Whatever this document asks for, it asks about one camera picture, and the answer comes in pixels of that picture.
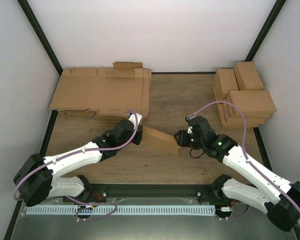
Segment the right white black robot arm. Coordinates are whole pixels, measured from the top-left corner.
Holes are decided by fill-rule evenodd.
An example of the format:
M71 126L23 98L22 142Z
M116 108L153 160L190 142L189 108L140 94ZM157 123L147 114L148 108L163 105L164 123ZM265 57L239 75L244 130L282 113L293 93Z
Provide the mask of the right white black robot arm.
M252 185L238 182L228 175L218 177L212 188L219 202L238 200L263 212L270 222L289 232L300 219L300 182L291 183L276 175L249 154L226 134L216 134L208 120L196 116L186 120L188 128L179 130L174 139L178 146L201 150L208 157L240 173Z

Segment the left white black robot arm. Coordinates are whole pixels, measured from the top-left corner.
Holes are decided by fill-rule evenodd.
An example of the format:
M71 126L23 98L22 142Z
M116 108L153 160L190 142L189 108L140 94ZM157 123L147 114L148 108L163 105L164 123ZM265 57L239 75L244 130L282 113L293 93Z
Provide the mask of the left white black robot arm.
M80 204L94 201L92 186L85 176L64 175L110 159L130 143L139 145L143 134L141 122L141 115L131 114L113 129L77 149L54 156L31 155L13 178L13 198L23 201L27 207L56 197L65 197Z

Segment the brown cardboard paper box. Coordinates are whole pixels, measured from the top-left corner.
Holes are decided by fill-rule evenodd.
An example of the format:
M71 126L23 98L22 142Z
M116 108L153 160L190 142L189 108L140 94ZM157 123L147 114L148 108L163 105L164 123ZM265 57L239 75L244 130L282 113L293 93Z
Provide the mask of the brown cardboard paper box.
M141 143L176 156L179 154L181 148L177 144L173 135L164 133L145 125L142 128Z

